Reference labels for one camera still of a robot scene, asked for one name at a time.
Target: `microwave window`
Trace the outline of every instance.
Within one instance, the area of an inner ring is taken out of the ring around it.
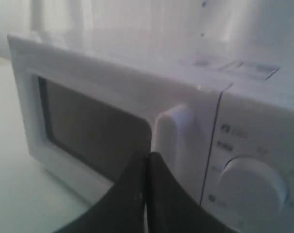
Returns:
[[[148,153],[148,123],[39,77],[48,139],[106,178],[116,181],[135,151]]]

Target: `white microwave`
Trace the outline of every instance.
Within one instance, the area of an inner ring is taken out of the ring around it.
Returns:
[[[135,151],[243,233],[294,233],[294,62],[135,30],[9,36],[30,154],[94,203]]]

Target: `white dial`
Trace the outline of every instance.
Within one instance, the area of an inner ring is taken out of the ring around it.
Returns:
[[[254,158],[231,160],[217,187],[228,208],[254,222],[275,219],[287,198],[286,184],[278,172]]]

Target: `white wall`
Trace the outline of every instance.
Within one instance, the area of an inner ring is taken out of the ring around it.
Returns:
[[[11,31],[131,27],[292,47],[294,0],[0,0],[0,55]]]

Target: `countertop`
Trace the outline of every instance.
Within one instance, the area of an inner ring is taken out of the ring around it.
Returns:
[[[11,64],[0,58],[0,233],[52,233],[89,207],[28,154]]]

